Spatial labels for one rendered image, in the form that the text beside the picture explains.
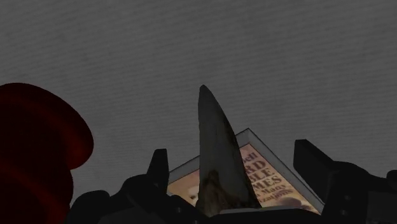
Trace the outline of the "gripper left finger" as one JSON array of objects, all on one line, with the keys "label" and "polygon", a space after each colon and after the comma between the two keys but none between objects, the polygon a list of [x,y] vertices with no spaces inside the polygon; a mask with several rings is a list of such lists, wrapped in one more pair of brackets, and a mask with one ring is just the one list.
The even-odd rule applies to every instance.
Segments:
[{"label": "gripper left finger", "polygon": [[205,224],[205,216],[178,195],[168,195],[167,150],[156,149],[145,174],[127,178],[110,195],[94,190],[80,195],[64,224]]}]

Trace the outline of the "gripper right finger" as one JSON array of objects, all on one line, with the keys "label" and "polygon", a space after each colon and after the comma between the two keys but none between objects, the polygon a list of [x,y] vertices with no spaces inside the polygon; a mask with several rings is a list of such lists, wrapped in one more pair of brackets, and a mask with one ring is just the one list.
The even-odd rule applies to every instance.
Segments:
[{"label": "gripper right finger", "polygon": [[293,167],[324,203],[324,224],[397,224],[397,169],[374,176],[306,139],[295,141]]}]

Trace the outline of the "orange cover book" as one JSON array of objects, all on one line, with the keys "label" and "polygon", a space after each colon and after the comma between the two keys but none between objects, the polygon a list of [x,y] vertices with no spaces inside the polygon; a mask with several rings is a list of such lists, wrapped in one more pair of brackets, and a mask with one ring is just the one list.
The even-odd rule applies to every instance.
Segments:
[{"label": "orange cover book", "polygon": [[[323,202],[251,130],[236,135],[257,199],[263,207],[287,206],[320,214]],[[195,205],[199,192],[199,157],[171,170],[167,192]]]}]

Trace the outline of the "grey pointed knife blade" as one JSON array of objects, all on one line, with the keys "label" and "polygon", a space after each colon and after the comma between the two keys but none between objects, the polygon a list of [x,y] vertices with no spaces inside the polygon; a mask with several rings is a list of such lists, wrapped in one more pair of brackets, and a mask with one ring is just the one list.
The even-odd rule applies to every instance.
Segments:
[{"label": "grey pointed knife blade", "polygon": [[195,207],[208,217],[227,209],[261,208],[233,128],[205,85],[199,88],[198,128],[199,189]]}]

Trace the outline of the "dark red round vase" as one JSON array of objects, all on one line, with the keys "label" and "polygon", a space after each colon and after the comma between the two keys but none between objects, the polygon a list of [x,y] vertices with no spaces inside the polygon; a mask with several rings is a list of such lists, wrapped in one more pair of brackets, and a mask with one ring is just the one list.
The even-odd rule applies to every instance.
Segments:
[{"label": "dark red round vase", "polygon": [[60,97],[27,83],[0,85],[0,224],[61,224],[71,170],[93,148],[88,125]]}]

